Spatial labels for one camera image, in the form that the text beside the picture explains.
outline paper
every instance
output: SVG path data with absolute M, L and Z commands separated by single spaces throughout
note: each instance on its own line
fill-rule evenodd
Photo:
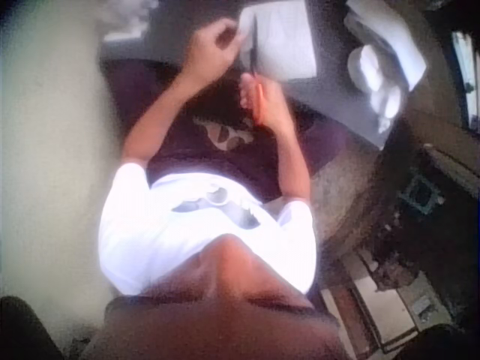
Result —
M 240 60 L 246 69 L 250 69 L 255 17 L 257 67 L 262 75 L 277 81 L 317 76 L 317 61 L 304 1 L 256 4 L 241 12 L 238 30 L 247 38 L 240 50 Z

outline lap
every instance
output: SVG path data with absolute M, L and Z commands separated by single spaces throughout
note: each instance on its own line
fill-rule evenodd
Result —
M 103 69 L 125 132 L 176 75 L 176 69 L 152 61 L 113 61 Z M 279 197 L 275 139 L 267 130 L 249 129 L 243 122 L 245 116 L 238 105 L 235 82 L 225 80 L 204 91 L 169 129 L 160 151 L 148 165 L 149 181 L 169 173 L 217 173 L 242 183 L 264 202 Z M 307 165 L 310 173 L 315 173 L 343 146 L 345 130 L 300 106 L 295 107 L 295 117 Z M 216 124 L 220 130 L 209 133 L 205 123 Z M 236 131 L 242 131 L 244 137 L 250 132 L 250 141 L 237 139 L 236 146 L 212 141 L 212 134 L 213 138 L 221 132 L 235 136 Z

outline gray surface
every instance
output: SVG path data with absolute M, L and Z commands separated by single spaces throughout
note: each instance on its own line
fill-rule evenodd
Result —
M 218 17 L 238 18 L 251 1 L 164 0 L 151 13 L 150 29 L 142 40 L 106 43 L 102 59 L 148 59 L 182 63 L 194 29 Z M 307 1 L 313 32 L 318 77 L 285 84 L 286 93 L 382 149 L 389 130 L 377 133 L 377 116 L 369 98 L 352 84 L 347 72 L 350 52 L 360 46 L 344 27 L 347 8 L 342 0 Z

